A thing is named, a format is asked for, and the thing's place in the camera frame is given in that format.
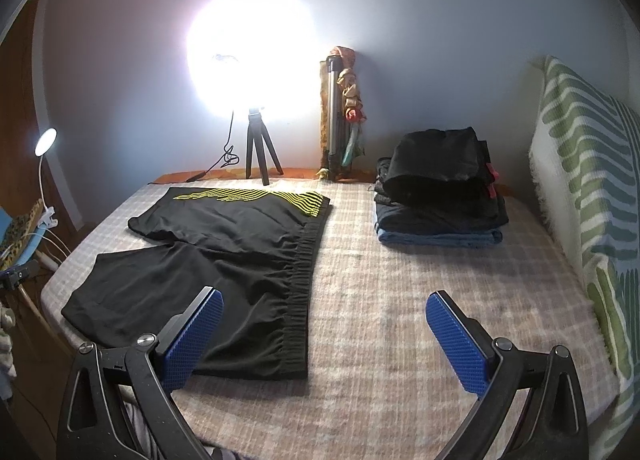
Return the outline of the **black sport shorts yellow print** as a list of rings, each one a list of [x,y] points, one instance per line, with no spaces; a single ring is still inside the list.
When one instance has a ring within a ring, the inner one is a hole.
[[[331,209],[319,192],[170,188],[128,229],[149,241],[103,253],[62,309],[80,334],[121,347],[158,333],[201,292],[224,298],[200,376],[308,376],[311,284]]]

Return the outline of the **plaid beige bed blanket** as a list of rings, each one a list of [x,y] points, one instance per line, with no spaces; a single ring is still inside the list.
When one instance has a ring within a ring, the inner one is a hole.
[[[200,440],[254,459],[431,459],[474,397],[425,320],[444,290],[493,336],[522,350],[572,354],[587,418],[618,382],[597,317],[572,266],[520,201],[490,249],[387,247],[373,228],[369,183],[281,179],[332,205],[314,269],[309,376],[260,382],[194,376],[175,403]]]

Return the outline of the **blue folded garment bottom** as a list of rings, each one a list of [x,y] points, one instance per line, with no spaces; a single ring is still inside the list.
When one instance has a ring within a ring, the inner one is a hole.
[[[378,228],[378,241],[385,245],[418,245],[418,246],[446,246],[446,247],[491,247],[502,242],[503,234],[500,230],[441,233],[440,235],[416,235],[389,231]]]

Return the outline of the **blue chair with leopard cloth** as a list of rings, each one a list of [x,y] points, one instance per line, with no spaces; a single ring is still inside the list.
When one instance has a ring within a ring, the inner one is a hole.
[[[1,292],[8,292],[17,304],[23,304],[40,323],[53,343],[70,357],[70,345],[65,344],[43,317],[40,309],[24,288],[27,279],[36,278],[41,265],[56,272],[62,261],[39,250],[46,241],[54,245],[64,258],[70,256],[70,248],[52,229],[58,225],[54,208],[38,199],[24,215],[12,218],[1,210]]]

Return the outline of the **dark folded clothes stack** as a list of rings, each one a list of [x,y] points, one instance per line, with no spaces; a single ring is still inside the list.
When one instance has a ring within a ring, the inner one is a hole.
[[[379,228],[416,235],[440,235],[500,230],[508,223],[506,203],[496,187],[496,171],[497,196],[494,199],[443,199],[406,204],[393,200],[383,189],[380,174],[388,166],[390,157],[381,157],[376,163],[373,201]]]

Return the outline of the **green white patterned pillow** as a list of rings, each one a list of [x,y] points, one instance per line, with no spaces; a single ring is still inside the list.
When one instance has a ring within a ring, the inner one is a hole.
[[[620,384],[592,447],[593,458],[605,459],[639,413],[639,115],[555,56],[542,74],[529,167]]]

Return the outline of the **black folded garment top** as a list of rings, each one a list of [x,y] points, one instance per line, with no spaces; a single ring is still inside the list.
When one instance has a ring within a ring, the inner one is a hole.
[[[380,179],[389,197],[406,204],[497,196],[487,142],[471,127],[406,134]]]

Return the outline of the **small black tripod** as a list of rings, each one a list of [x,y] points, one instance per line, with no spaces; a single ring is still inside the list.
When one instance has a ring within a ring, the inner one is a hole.
[[[264,121],[262,113],[258,110],[250,110],[248,113],[248,126],[246,136],[246,155],[245,155],[245,178],[252,177],[253,155],[257,157],[260,179],[264,186],[270,183],[269,172],[267,166],[267,155],[270,155],[272,163],[277,173],[282,176],[284,174],[280,159],[276,148],[271,140],[269,131]]]

